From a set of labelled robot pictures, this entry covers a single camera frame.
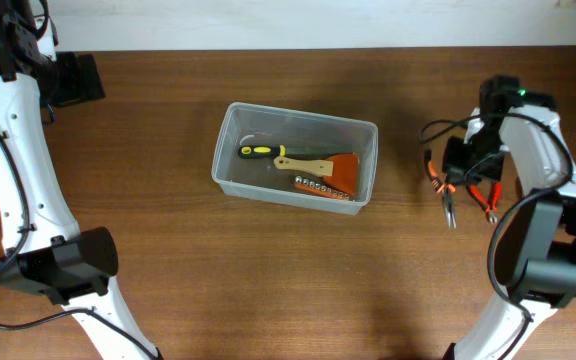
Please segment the orange black needle-nose pliers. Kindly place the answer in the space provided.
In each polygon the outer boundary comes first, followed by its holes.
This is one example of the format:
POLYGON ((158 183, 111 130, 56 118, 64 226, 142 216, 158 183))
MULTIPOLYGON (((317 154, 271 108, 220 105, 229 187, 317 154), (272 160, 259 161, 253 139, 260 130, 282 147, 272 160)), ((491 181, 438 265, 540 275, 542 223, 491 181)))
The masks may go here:
POLYGON ((453 198, 455 187, 452 184, 440 179, 439 174, 432 162, 432 151, 430 149, 426 149, 424 151, 423 163, 426 176, 431 182, 433 190, 441 196, 443 211, 448 228, 455 229, 457 227, 455 203, 453 198))

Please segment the red black cutting pliers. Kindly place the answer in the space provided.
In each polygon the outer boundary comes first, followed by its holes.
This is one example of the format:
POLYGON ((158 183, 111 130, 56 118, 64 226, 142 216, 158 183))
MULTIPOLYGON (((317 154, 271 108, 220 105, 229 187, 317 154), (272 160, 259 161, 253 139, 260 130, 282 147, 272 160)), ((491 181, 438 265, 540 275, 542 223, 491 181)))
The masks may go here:
POLYGON ((468 194, 477 203, 477 205, 484 212, 486 220, 491 224, 496 224, 497 218, 497 205, 502 193, 502 185, 500 182, 492 182, 490 185, 489 195, 484 197, 476 185, 468 185, 466 187, 468 194))

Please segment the orange scraper wooden handle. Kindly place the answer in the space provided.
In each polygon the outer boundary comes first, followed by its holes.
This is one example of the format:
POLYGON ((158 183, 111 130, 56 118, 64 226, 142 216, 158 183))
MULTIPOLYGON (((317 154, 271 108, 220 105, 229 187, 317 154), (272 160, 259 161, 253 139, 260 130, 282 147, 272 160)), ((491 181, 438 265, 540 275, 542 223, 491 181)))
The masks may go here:
POLYGON ((357 154, 338 154, 324 160, 298 160, 278 156, 273 164, 279 170, 305 172, 322 178, 323 182, 335 190, 355 195, 359 173, 359 156, 357 154))

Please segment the clear plastic container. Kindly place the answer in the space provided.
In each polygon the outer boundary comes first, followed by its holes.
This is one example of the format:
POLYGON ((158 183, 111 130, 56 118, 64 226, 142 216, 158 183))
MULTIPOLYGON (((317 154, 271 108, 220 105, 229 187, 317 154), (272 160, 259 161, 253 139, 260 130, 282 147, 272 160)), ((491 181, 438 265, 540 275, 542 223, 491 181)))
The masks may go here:
POLYGON ((367 121, 246 103, 231 104, 222 123, 212 164, 212 178, 227 195, 258 201, 355 215, 370 201, 377 172, 378 128, 367 121), (242 146, 307 147, 304 159, 325 159, 322 148, 343 148, 358 155, 355 193, 335 200, 300 191, 296 177, 317 177, 279 170, 272 158, 244 160, 242 146))

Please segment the orange socket bit rail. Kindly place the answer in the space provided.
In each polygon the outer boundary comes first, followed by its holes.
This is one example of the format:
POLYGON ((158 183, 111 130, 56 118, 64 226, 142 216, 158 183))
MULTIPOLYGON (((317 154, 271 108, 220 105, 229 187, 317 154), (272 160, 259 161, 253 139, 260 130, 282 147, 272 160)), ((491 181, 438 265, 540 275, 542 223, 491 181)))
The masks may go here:
POLYGON ((353 201, 354 197, 349 193, 342 192, 315 180, 314 178, 296 176, 293 181, 294 188, 304 191, 310 195, 325 197, 328 199, 337 199, 341 201, 353 201))

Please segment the file yellow black handle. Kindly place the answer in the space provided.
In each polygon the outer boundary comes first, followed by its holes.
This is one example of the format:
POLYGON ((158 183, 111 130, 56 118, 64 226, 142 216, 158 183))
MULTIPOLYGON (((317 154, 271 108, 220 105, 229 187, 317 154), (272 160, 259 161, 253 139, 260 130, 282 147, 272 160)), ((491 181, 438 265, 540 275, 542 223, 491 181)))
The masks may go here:
POLYGON ((275 158, 278 156, 294 159, 320 159, 333 155, 352 154, 351 149, 343 147, 288 147, 286 145, 242 145, 237 155, 242 159, 275 158))

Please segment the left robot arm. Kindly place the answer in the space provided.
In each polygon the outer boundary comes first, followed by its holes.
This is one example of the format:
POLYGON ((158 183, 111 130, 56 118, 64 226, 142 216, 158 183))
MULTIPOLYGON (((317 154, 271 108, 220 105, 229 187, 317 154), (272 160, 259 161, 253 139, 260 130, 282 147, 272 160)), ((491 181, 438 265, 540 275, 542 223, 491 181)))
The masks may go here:
POLYGON ((48 11, 0 0, 0 286, 59 306, 105 359, 157 359, 120 292, 110 231, 81 230, 56 178, 44 125, 105 95, 93 56, 58 43, 48 11))

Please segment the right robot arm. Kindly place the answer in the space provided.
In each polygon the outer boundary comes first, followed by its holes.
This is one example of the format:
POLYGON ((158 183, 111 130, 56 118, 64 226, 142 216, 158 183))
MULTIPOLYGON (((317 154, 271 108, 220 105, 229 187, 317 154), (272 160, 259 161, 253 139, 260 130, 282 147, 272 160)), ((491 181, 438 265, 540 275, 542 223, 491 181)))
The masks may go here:
POLYGON ((424 167, 455 227, 453 194, 462 186, 495 229, 487 250, 493 295, 447 359, 510 359, 530 334, 576 298, 576 164, 565 144, 555 99, 495 75, 479 105, 448 129, 442 168, 424 167))

